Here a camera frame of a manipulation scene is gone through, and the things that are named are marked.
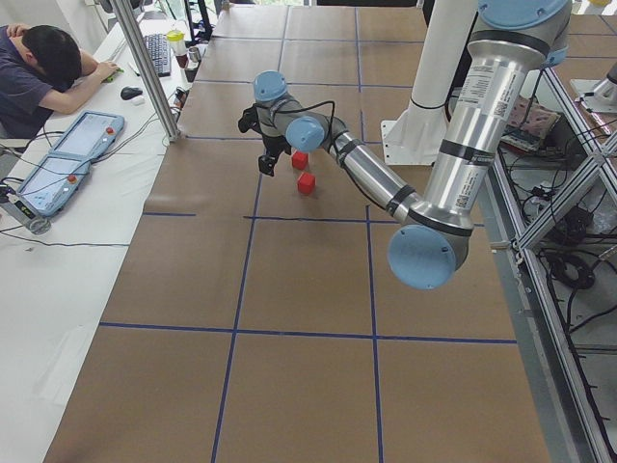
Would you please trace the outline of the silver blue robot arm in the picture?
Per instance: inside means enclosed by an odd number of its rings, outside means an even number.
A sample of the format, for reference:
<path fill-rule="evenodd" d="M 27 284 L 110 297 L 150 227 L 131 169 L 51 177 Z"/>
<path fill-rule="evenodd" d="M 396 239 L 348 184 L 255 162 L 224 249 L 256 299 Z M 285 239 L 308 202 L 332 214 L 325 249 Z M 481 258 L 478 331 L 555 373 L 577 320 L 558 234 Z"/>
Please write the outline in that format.
<path fill-rule="evenodd" d="M 334 115 L 292 96 L 273 70 L 254 80 L 254 104 L 241 131 L 262 137 L 259 170 L 272 175 L 282 153 L 325 150 L 366 197 L 400 224 L 389 243 L 393 274 L 433 289 L 464 263 L 470 212 L 527 75 L 559 63 L 567 50 L 568 1 L 482 1 L 470 34 L 471 64 L 427 187 L 418 193 Z"/>

